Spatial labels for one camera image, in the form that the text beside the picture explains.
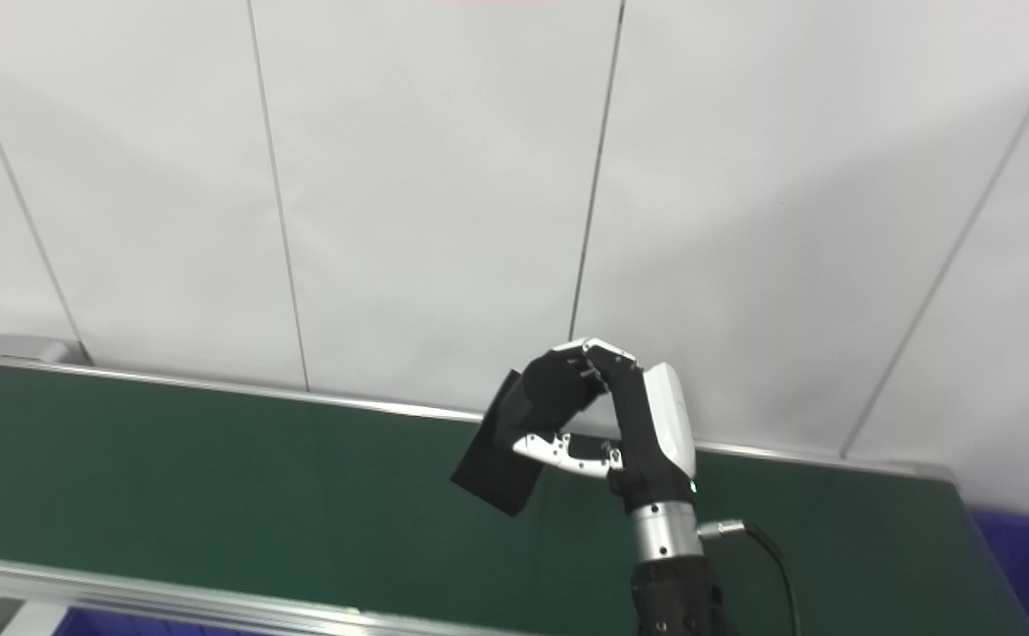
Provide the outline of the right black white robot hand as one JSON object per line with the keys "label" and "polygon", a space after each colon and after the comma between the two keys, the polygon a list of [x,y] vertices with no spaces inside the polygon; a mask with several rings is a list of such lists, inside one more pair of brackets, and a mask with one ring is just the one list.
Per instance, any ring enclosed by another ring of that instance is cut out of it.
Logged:
{"label": "right black white robot hand", "polygon": [[[643,367],[619,347],[587,337],[553,347],[511,379],[497,403],[498,447],[607,481],[627,513],[691,499],[694,434],[673,366]],[[612,403],[618,440],[565,431],[602,396]]]}

